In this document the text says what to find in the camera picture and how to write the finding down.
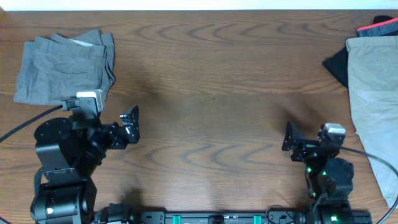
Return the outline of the grey shorts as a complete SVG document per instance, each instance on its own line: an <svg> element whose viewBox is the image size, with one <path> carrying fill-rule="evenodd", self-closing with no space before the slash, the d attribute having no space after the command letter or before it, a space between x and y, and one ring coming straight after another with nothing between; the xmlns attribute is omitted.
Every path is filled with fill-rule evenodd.
<svg viewBox="0 0 398 224"><path fill-rule="evenodd" d="M24 43L14 102L59 105L79 91L100 89L104 95L115 83L114 39L98 29L72 38L53 34Z"/></svg>

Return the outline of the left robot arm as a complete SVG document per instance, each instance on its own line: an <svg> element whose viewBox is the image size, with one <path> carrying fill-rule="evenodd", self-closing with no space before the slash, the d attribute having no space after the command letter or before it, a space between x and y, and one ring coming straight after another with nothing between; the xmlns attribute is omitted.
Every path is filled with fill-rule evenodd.
<svg viewBox="0 0 398 224"><path fill-rule="evenodd" d="M72 115L48 120L34 133L42 167L30 212L36 223L91 223L97 193L91 176L108 150L138 143L139 108L121 114L121 124L102 124L93 106L63 109Z"/></svg>

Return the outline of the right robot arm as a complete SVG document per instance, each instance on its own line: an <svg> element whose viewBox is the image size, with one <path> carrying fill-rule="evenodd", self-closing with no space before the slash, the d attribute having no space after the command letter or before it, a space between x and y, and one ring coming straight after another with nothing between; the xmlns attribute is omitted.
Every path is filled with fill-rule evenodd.
<svg viewBox="0 0 398 224"><path fill-rule="evenodd" d="M291 160L303 162L309 208L295 216L296 223L354 223L348 196L353 190L352 163L337 158L346 130L336 123L325 123L317 140L304 139L293 122L287 123L283 151L291 151Z"/></svg>

